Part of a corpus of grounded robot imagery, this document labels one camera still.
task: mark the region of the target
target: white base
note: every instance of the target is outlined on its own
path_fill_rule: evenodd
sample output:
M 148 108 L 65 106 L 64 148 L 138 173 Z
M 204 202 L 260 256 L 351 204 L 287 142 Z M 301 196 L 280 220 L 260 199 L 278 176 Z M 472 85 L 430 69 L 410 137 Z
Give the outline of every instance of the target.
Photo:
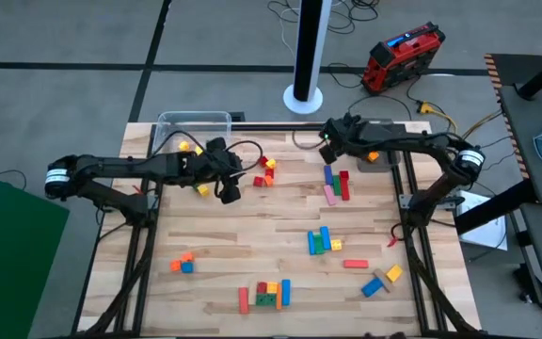
M 466 191 L 459 191 L 457 192 L 457 195 L 466 199 L 463 203 L 457 206 L 456 214 L 458 216 L 471 210 L 473 207 L 488 201 L 487 197 Z M 505 217 L 499 217 L 491 220 L 485 225 L 460 235 L 459 240 L 471 244 L 494 248 L 499 245 L 499 242 L 503 239 L 503 235 L 505 232 L 507 232 L 506 230 L 507 226 L 505 224 Z M 507 241 L 503 240 L 498 249 L 507 250 Z
M 319 88 L 315 89 L 315 93 L 312 98 L 307 102 L 301 102 L 294 97 L 294 85 L 288 86 L 283 92 L 283 103 L 286 107 L 296 114 L 310 114 L 314 113 L 321 107 L 324 101 L 324 95 Z

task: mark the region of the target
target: electrical cable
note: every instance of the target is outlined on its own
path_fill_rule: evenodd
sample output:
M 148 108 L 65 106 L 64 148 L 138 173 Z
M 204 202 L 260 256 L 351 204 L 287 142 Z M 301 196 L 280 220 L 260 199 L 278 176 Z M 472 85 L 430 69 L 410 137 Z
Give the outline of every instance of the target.
M 26 175 L 24 175 L 24 173 L 21 170 L 8 169 L 8 170 L 0 171 L 0 175 L 7 174 L 7 173 L 18 173 L 18 174 L 20 174 L 23 177 L 23 181 L 24 181 L 23 182 L 23 187 L 21 188 L 21 190 L 26 189 Z

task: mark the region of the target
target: toy block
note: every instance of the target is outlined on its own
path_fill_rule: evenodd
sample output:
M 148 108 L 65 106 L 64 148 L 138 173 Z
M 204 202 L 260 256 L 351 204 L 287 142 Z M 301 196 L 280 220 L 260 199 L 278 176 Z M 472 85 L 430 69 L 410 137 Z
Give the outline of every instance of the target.
M 266 167 L 267 161 L 269 161 L 269 159 L 267 159 L 267 157 L 263 155 L 263 157 L 261 157 L 261 161 L 259 162 L 259 164 L 261 164 L 261 166 L 263 167 Z
M 248 289 L 240 287 L 237 289 L 237 297 L 240 303 L 240 315 L 248 314 Z
M 331 250 L 341 250 L 343 248 L 343 242 L 340 240 L 331 241 Z
M 181 263 L 181 272 L 194 273 L 194 263 L 192 262 Z
M 284 279 L 281 281 L 281 305 L 290 305 L 290 280 Z
M 256 293 L 258 293 L 258 294 L 266 294 L 267 293 L 267 283 L 266 282 L 259 282 L 256 285 Z
M 170 271 L 179 272 L 181 270 L 181 260 L 173 260 L 170 262 Z
M 343 201 L 349 201 L 350 191 L 348 190 L 348 179 L 340 178 L 340 189 L 343 191 Z
M 324 192 L 326 192 L 327 204 L 333 206 L 336 204 L 336 196 L 334 196 L 334 191 L 331 189 L 330 185 L 324 186 Z
M 361 288 L 361 292 L 363 292 L 363 295 L 365 297 L 369 298 L 380 288 L 382 288 L 382 281 L 380 281 L 378 278 L 375 278 L 369 283 L 367 283 L 365 286 L 363 286 Z
M 329 240 L 329 229 L 327 228 L 327 226 L 321 226 L 319 228 L 319 232 L 321 233 L 324 250 L 331 250 L 331 241 Z
M 278 283 L 267 282 L 267 294 L 276 294 L 276 293 L 278 293 Z
M 275 298 L 275 308 L 281 310 L 281 283 L 278 283 L 278 293 Z
M 312 238 L 315 242 L 315 254 L 325 253 L 326 250 L 324 249 L 324 239 L 321 237 L 321 235 L 316 234 Z
M 353 260 L 347 259 L 343 261 L 344 268 L 367 268 L 369 263 L 367 260 Z
M 391 280 L 391 282 L 394 283 L 397 279 L 399 279 L 402 273 L 403 269 L 401 269 L 400 266 L 395 265 L 388 271 L 388 273 L 386 273 L 386 276 Z
M 331 174 L 331 166 L 325 165 L 324 166 L 324 174 L 326 176 L 326 185 L 332 185 L 334 182 L 334 177 Z
M 194 254 L 192 254 L 192 252 L 186 252 L 181 256 L 181 260 L 185 262 L 193 262 Z
M 196 190 L 202 197 L 207 197 L 208 193 L 210 193 L 207 185 L 198 185 L 198 187 L 196 187 Z
M 380 153 L 378 152 L 369 152 L 369 154 L 367 154 L 367 160 L 369 162 L 374 162 L 379 156 Z
M 265 176 L 264 183 L 267 185 L 267 187 L 271 187 L 273 185 L 273 178 L 268 175 Z
M 266 163 L 264 163 L 264 165 L 265 165 L 268 169 L 274 170 L 275 167 L 278 165 L 278 163 L 275 162 L 275 159 L 270 159 L 269 161 L 267 161 Z
M 258 283 L 256 281 L 252 281 L 248 285 L 248 305 L 256 304 L 257 287 L 258 287 Z
M 339 175 L 334 175 L 334 195 L 336 197 L 340 197 L 343 192 L 342 190 L 340 189 L 340 176 Z
M 252 183 L 253 186 L 256 187 L 263 187 L 264 179 L 262 177 L 254 177 L 254 182 Z
M 309 254 L 315 255 L 315 240 L 312 236 L 312 231 L 308 231 L 307 236 L 309 237 Z
M 189 144 L 187 143 L 187 141 L 182 141 L 179 143 L 179 150 L 182 152 L 189 151 Z
M 386 278 L 386 275 L 381 269 L 374 269 L 374 274 L 382 282 L 382 286 L 386 288 L 388 293 L 394 291 L 394 285 Z

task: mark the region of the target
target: blue block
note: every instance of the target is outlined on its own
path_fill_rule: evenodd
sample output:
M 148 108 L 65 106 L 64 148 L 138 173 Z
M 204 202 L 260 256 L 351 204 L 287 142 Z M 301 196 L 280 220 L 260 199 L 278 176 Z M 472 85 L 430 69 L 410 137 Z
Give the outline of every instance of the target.
M 382 284 L 382 281 L 379 278 L 375 278 L 372 281 L 370 281 L 368 284 L 363 286 L 363 288 L 361 288 L 361 292 L 363 292 L 363 295 L 365 295 L 365 297 L 369 298 L 375 292 L 377 292 L 378 289 L 382 288 L 382 286 L 384 286 Z
M 290 280 L 284 279 L 281 281 L 281 305 L 290 305 Z
M 183 262 L 183 263 L 181 263 L 181 272 L 183 272 L 183 273 L 194 273 L 194 263 L 192 263 L 192 262 Z
M 326 185 L 332 185 L 334 183 L 334 177 L 331 175 L 331 166 L 324 166 L 324 173 L 326 174 Z
M 315 240 L 312 238 L 312 231 L 309 231 L 309 254 L 315 255 Z
M 329 229 L 327 228 L 327 226 L 321 226 L 319 228 L 319 231 L 321 232 L 321 238 L 324 241 L 324 249 L 331 250 L 331 242 L 329 241 Z

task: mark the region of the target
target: red block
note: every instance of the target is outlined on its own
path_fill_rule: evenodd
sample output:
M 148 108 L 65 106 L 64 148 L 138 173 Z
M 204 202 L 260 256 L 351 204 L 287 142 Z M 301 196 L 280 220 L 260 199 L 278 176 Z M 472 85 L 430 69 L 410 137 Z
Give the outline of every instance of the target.
M 342 190 L 343 200 L 350 200 L 350 192 L 348 191 L 348 179 L 340 178 L 340 189 Z
M 369 263 L 367 260 L 344 260 L 344 268 L 367 268 Z
M 256 187 L 263 187 L 263 183 L 264 183 L 263 177 L 254 177 L 254 182 L 252 183 L 252 185 Z
M 240 315 L 248 314 L 248 289 L 240 287 L 237 289 L 237 297 L 240 300 Z
M 266 282 L 259 282 L 259 284 L 256 285 L 256 293 L 258 293 L 258 294 L 266 294 L 267 293 L 267 283 Z
M 263 155 L 263 157 L 261 158 L 261 161 L 259 161 L 259 164 L 261 164 L 261 166 L 263 166 L 263 168 L 266 168 L 267 167 L 267 161 L 269 161 L 269 159 L 267 159 L 266 156 Z

